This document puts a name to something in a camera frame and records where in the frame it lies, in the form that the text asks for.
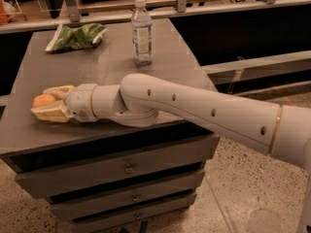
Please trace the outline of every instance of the gray table surface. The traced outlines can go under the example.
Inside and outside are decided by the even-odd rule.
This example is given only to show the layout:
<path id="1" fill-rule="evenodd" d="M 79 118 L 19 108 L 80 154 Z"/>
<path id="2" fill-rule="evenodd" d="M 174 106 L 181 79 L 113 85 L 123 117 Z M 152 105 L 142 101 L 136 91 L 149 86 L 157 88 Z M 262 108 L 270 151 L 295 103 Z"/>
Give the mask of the gray table surface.
<path id="1" fill-rule="evenodd" d="M 130 23 L 110 24 L 100 46 L 90 50 L 45 53 L 53 34 L 54 31 L 36 32 L 29 43 L 0 121 L 0 157 L 145 130 L 107 121 L 64 124 L 40 121 L 31 114 L 30 108 L 33 98 L 47 87 L 120 84 L 127 74 L 144 73 L 174 83 L 215 89 L 167 18 L 154 20 L 154 59 L 145 67 L 136 67 L 133 61 Z M 152 127 L 179 121 L 176 116 L 160 113 Z"/>

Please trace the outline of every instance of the water bottle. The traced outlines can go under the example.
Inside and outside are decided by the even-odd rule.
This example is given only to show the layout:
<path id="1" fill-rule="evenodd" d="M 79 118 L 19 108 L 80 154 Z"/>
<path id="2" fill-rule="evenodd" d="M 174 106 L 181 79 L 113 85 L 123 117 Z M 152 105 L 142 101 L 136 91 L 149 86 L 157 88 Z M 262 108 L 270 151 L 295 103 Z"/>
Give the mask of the water bottle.
<path id="1" fill-rule="evenodd" d="M 152 18 L 146 10 L 146 0 L 135 0 L 132 15 L 134 59 L 137 66 L 148 65 L 153 60 Z"/>

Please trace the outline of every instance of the white bottle cap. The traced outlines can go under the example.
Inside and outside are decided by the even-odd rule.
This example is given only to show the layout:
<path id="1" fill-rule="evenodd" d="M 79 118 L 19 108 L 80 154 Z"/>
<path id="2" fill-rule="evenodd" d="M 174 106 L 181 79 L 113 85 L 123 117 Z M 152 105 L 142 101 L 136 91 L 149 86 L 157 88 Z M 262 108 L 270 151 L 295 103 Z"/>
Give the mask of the white bottle cap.
<path id="1" fill-rule="evenodd" d="M 146 7 L 146 0 L 135 0 L 136 8 L 144 8 Z"/>

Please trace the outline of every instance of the terrazzo floor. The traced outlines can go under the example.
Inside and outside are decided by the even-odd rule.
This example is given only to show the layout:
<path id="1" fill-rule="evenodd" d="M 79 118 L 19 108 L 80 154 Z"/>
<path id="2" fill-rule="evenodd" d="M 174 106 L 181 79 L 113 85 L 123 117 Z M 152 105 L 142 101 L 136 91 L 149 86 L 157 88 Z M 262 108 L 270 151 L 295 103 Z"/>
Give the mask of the terrazzo floor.
<path id="1" fill-rule="evenodd" d="M 311 108 L 311 83 L 296 89 L 295 95 L 292 88 L 284 88 L 251 97 Z M 221 138 L 205 170 L 194 205 L 150 218 L 147 232 L 295 232 L 307 182 L 302 169 Z M 45 200 L 32 199 L 14 179 L 15 173 L 1 161 L 0 233 L 71 232 L 69 223 L 57 220 L 50 213 Z M 139 227 L 139 222 L 123 226 L 130 233 L 138 233 Z M 121 229 L 102 233 L 117 233 Z"/>

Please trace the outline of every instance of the white robotic arm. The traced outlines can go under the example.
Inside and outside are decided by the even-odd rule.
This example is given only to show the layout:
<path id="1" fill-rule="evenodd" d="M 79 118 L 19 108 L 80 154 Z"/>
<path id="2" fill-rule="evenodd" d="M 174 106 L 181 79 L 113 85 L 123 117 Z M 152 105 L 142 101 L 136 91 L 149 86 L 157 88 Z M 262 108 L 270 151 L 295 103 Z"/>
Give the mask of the white robotic arm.
<path id="1" fill-rule="evenodd" d="M 128 126 L 155 123 L 165 111 L 311 172 L 311 110 L 170 83 L 143 74 L 121 85 L 82 84 L 65 104 L 78 121 L 108 118 Z M 311 232 L 311 184 L 299 233 Z"/>

